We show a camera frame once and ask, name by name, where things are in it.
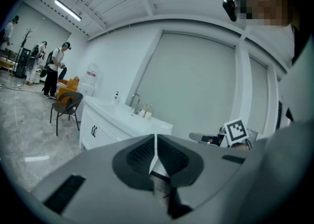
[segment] orange armchair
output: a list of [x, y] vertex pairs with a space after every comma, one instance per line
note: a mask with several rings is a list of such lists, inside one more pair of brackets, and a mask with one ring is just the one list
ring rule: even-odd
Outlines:
[[[66, 87], [60, 87], [59, 88], [59, 92], [57, 95], [57, 101], [59, 100], [59, 97], [64, 93], [76, 92], [76, 90], [78, 89], [78, 85], [79, 85], [79, 78], [74, 77], [74, 79], [69, 79], [69, 80], [58, 80], [58, 82], [65, 84]], [[69, 97], [65, 97], [61, 101], [58, 101], [58, 103], [66, 104], [68, 99], [69, 99]]]

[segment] black camera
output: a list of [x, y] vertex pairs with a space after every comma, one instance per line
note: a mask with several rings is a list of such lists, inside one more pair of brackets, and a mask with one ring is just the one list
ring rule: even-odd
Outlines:
[[235, 0], [224, 0], [222, 2], [222, 6], [226, 10], [230, 20], [235, 22], [236, 21], [236, 4], [235, 4]]

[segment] tiled floor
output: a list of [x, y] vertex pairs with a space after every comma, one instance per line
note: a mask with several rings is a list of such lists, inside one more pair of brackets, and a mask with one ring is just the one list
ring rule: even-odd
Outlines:
[[[13, 87], [23, 79], [9, 77], [0, 71], [0, 84]], [[22, 86], [22, 90], [40, 92], [43, 84]], [[35, 94], [0, 88], [0, 157], [11, 180], [31, 190], [43, 177], [74, 158], [79, 148], [79, 131], [75, 121], [67, 115], [59, 118], [56, 136], [54, 99], [43, 93]], [[33, 157], [43, 159], [33, 161]]]

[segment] faucet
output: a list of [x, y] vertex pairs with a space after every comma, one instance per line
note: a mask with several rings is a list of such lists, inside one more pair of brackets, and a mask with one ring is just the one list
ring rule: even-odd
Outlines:
[[139, 101], [141, 100], [141, 97], [140, 97], [139, 94], [137, 94], [137, 93], [133, 94], [132, 97], [131, 97], [131, 104], [130, 104], [131, 107], [132, 107], [132, 103], [133, 103], [133, 101], [134, 101], [134, 98], [135, 98], [136, 96], [138, 96], [138, 101], [137, 101], [137, 105], [136, 105], [136, 107], [135, 107], [135, 109], [134, 109], [134, 114], [138, 114], [138, 112], [139, 112], [138, 105], [139, 105]]

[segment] tube light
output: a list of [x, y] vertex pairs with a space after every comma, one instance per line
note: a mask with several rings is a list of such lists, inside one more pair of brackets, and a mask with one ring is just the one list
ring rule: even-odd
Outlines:
[[69, 9], [65, 4], [63, 4], [59, 0], [55, 0], [54, 3], [56, 3], [59, 7], [61, 7], [64, 11], [66, 11], [68, 14], [72, 15], [75, 19], [80, 21], [82, 18], [78, 16], [75, 12], [73, 12], [71, 9]]

